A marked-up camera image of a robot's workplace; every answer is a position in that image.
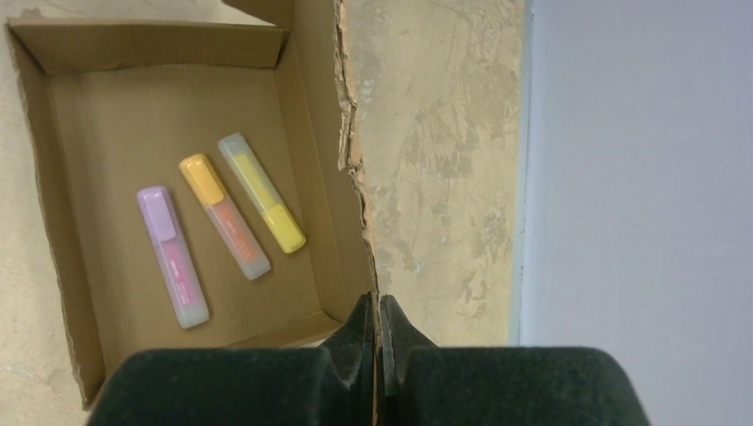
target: highlighter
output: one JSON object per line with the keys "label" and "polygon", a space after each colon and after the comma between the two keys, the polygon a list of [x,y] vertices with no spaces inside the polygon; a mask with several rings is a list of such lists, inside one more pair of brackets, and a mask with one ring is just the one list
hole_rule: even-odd
{"label": "highlighter", "polygon": [[240,133],[234,133],[220,140],[218,147],[230,169],[254,201],[282,251],[290,254],[303,247],[305,236],[269,181],[246,139]]}
{"label": "highlighter", "polygon": [[227,195],[209,159],[203,154],[191,155],[179,167],[246,278],[255,280],[268,272],[269,259]]}
{"label": "highlighter", "polygon": [[152,186],[142,189],[136,199],[178,323],[182,328],[203,323],[210,318],[210,312],[167,188]]}

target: cardboard flap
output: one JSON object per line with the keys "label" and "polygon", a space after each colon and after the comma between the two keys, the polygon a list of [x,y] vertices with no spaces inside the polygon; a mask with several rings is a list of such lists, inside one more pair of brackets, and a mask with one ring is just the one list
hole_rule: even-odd
{"label": "cardboard flap", "polygon": [[177,64],[272,68],[285,34],[183,22],[19,19],[9,26],[47,75]]}
{"label": "cardboard flap", "polygon": [[228,6],[246,12],[277,27],[293,29],[293,0],[222,0]]}

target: open cardboard box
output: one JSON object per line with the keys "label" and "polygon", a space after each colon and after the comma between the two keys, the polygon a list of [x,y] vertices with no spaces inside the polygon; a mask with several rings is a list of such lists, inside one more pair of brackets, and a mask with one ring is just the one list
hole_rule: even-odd
{"label": "open cardboard box", "polygon": [[[332,0],[234,0],[276,27],[12,20],[59,275],[70,356],[89,406],[148,348],[290,346],[324,337],[374,287],[361,203],[337,168]],[[306,235],[284,255],[217,150],[239,131]],[[269,256],[248,281],[178,171],[204,153]],[[136,192],[165,185],[210,307],[175,318]]]}

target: concrete floor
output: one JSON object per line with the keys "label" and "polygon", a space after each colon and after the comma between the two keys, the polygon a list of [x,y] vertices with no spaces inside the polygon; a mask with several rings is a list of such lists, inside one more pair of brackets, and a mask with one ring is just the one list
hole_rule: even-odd
{"label": "concrete floor", "polygon": [[[523,0],[345,5],[380,288],[440,344],[505,343]],[[0,13],[253,21],[217,0],[6,0]],[[5,40],[0,93],[0,425],[81,424]]]}

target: pink highlighter barrel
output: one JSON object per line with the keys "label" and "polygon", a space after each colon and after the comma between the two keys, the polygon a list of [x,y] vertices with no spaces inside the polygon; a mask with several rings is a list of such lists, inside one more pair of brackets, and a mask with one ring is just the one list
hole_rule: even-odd
{"label": "pink highlighter barrel", "polygon": [[209,309],[167,188],[151,186],[136,198],[178,323],[182,328],[203,323],[210,318]]}

